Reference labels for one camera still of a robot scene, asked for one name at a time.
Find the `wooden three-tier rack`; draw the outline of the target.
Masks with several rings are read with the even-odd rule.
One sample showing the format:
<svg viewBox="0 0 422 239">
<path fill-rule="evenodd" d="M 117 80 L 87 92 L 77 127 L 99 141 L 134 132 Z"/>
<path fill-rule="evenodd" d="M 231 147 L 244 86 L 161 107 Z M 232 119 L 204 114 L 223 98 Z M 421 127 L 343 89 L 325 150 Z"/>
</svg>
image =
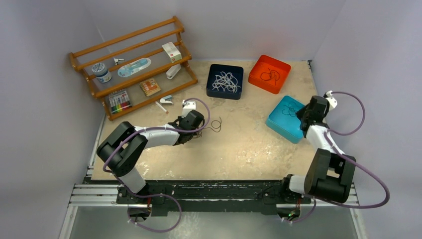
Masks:
<svg viewBox="0 0 422 239">
<path fill-rule="evenodd" d="M 192 55 L 182 39 L 184 31 L 183 23 L 177 16 L 173 16 L 84 50 L 70 52 L 69 60 L 73 69 L 87 82 L 92 97 L 103 105 L 106 118 L 113 121 L 159 100 L 160 97 L 178 93 L 198 82 L 189 65 Z M 182 54 L 181 60 L 174 63 L 170 61 L 162 48 L 162 45 L 168 42 L 176 45 Z M 122 58 L 125 61 L 115 65 L 114 58 Z M 151 65 L 130 77 L 118 75 L 120 67 L 141 58 L 151 59 Z M 99 62 L 104 63 L 112 75 L 112 79 L 107 83 L 100 83 L 91 70 L 92 66 Z M 167 79 L 167 70 L 177 64 L 181 65 L 181 70 L 173 79 Z M 150 78 L 157 81 L 161 91 L 147 97 L 139 83 Z M 132 107 L 112 114 L 108 96 L 123 89 L 127 90 Z"/>
</svg>

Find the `oval blue white package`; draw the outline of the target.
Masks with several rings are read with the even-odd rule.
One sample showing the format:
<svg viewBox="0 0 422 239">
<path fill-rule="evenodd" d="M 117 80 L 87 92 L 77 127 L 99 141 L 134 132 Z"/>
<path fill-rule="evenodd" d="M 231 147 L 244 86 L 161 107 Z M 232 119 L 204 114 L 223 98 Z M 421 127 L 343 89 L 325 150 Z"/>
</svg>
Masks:
<svg viewBox="0 0 422 239">
<path fill-rule="evenodd" d="M 142 71 L 148 68 L 151 65 L 152 61 L 149 58 L 141 58 L 129 64 L 126 64 L 119 68 L 118 75 L 120 77 L 130 77 L 139 71 Z"/>
</svg>

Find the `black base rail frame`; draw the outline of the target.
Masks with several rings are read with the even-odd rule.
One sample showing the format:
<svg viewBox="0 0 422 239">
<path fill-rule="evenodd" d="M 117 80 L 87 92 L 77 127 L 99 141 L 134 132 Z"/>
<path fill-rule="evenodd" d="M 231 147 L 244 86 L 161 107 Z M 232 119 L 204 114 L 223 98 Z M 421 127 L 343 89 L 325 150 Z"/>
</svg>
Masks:
<svg viewBox="0 0 422 239">
<path fill-rule="evenodd" d="M 304 213 L 313 201 L 281 180 L 149 180 L 146 198 L 131 195 L 114 181 L 86 179 L 75 185 L 70 205 L 139 208 L 163 217 L 169 212 L 254 212 L 285 217 L 297 207 Z"/>
</svg>

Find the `small metal clip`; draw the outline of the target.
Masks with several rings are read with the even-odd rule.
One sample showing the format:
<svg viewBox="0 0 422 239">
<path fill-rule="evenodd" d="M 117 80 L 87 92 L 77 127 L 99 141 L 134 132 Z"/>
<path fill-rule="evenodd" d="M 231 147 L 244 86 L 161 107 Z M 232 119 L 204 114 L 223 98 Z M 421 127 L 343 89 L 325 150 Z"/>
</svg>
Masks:
<svg viewBox="0 0 422 239">
<path fill-rule="evenodd" d="M 119 64 L 123 63 L 124 61 L 125 61 L 125 59 L 122 59 L 122 58 L 114 58 L 115 65 L 119 65 Z"/>
</svg>

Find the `white red small box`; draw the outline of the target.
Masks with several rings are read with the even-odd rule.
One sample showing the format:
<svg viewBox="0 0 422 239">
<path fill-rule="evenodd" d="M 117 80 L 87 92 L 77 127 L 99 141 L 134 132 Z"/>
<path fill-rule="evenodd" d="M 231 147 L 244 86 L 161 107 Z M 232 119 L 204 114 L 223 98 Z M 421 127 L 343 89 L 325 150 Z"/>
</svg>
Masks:
<svg viewBox="0 0 422 239">
<path fill-rule="evenodd" d="M 182 54 L 173 42 L 168 42 L 162 45 L 163 50 L 168 55 L 172 63 L 182 59 Z"/>
</svg>

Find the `blue white round jar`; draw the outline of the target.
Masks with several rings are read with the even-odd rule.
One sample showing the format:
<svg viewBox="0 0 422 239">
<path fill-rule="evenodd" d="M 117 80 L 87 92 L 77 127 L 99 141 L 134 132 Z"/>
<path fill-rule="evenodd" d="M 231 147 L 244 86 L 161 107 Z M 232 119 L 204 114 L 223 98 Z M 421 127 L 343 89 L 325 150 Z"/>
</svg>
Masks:
<svg viewBox="0 0 422 239">
<path fill-rule="evenodd" d="M 95 63 L 91 70 L 100 83 L 107 83 L 112 79 L 112 75 L 108 70 L 108 67 L 102 62 Z"/>
</svg>

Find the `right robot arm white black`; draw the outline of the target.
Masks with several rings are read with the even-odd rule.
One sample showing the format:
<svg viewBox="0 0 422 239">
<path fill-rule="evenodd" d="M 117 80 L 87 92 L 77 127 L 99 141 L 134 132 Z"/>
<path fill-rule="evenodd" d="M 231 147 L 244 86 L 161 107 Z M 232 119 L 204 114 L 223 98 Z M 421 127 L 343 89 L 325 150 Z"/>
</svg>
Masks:
<svg viewBox="0 0 422 239">
<path fill-rule="evenodd" d="M 355 165 L 343 159 L 343 152 L 334 150 L 334 142 L 328 134 L 329 126 L 324 118 L 335 108 L 333 97 L 312 96 L 296 116 L 300 130 L 312 145 L 315 155 L 306 176 L 291 175 L 289 184 L 280 188 L 280 198 L 287 203 L 299 194 L 307 194 L 336 203 L 344 203 L 349 197 Z"/>
</svg>

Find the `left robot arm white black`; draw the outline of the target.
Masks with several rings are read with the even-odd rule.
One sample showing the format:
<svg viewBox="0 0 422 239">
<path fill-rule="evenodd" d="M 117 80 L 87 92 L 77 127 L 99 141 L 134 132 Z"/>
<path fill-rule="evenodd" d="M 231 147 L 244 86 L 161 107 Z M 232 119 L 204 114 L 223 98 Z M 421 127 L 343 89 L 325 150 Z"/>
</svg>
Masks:
<svg viewBox="0 0 422 239">
<path fill-rule="evenodd" d="M 149 185 L 135 168 L 143 150 L 184 144 L 204 123 L 205 117 L 196 110 L 164 126 L 141 128 L 124 121 L 98 146 L 96 154 L 129 189 L 130 199 L 141 204 L 149 194 Z"/>
</svg>

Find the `cyan square tray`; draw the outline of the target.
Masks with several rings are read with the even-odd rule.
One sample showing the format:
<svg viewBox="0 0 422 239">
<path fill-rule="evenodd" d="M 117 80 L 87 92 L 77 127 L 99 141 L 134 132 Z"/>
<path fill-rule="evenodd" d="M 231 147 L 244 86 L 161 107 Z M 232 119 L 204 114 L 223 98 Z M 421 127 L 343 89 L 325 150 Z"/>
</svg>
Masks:
<svg viewBox="0 0 422 239">
<path fill-rule="evenodd" d="M 303 136 L 296 112 L 303 108 L 301 102 L 284 96 L 266 119 L 266 125 L 291 143 L 299 143 Z"/>
</svg>

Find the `coloured marker set pack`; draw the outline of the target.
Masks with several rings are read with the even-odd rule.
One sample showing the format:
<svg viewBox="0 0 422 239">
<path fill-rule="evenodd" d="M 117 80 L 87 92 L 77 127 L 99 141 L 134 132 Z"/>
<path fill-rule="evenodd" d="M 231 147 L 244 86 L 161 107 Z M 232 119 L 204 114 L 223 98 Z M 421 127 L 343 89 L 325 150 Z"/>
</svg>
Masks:
<svg viewBox="0 0 422 239">
<path fill-rule="evenodd" d="M 108 96 L 111 113 L 123 112 L 132 107 L 128 92 L 126 89 L 114 92 Z"/>
</svg>

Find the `orange patterned small pack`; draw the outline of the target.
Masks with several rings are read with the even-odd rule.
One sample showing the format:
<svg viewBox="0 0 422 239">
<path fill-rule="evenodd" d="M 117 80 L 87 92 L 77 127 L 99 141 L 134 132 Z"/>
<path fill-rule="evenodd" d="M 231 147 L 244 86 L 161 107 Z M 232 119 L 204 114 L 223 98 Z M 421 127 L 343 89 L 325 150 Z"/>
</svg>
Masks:
<svg viewBox="0 0 422 239">
<path fill-rule="evenodd" d="M 147 97 L 152 96 L 153 94 L 161 91 L 160 86 L 154 78 L 150 78 L 140 82 L 139 86 Z"/>
</svg>

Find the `orange square tray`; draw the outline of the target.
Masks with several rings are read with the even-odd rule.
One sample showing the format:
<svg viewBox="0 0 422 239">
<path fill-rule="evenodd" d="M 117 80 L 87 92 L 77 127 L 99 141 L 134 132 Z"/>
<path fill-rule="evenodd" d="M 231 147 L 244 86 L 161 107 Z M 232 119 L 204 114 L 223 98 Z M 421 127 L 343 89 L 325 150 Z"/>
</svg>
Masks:
<svg viewBox="0 0 422 239">
<path fill-rule="evenodd" d="M 249 73 L 248 82 L 272 94 L 278 94 L 291 69 L 292 66 L 285 62 L 261 55 Z"/>
</svg>

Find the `small blue white stapler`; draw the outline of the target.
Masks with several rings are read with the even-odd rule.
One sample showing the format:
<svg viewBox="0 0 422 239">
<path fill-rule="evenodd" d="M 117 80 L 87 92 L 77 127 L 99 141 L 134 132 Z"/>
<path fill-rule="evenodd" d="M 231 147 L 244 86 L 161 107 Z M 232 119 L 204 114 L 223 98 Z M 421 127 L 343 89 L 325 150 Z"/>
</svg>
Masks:
<svg viewBox="0 0 422 239">
<path fill-rule="evenodd" d="M 159 103 L 161 104 L 161 105 L 163 105 L 163 106 L 172 106 L 174 103 L 173 103 L 173 96 L 172 95 L 167 95 L 167 96 L 165 96 L 165 97 L 162 97 L 160 100 L 159 100 Z"/>
</svg>

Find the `dark navy square tray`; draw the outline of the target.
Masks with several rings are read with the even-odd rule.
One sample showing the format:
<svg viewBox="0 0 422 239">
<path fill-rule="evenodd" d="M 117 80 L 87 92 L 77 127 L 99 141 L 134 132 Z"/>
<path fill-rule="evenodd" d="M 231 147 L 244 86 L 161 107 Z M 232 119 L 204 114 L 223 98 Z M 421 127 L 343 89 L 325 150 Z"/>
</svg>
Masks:
<svg viewBox="0 0 422 239">
<path fill-rule="evenodd" d="M 211 64 L 206 84 L 209 97 L 239 100 L 244 70 L 239 66 Z"/>
</svg>

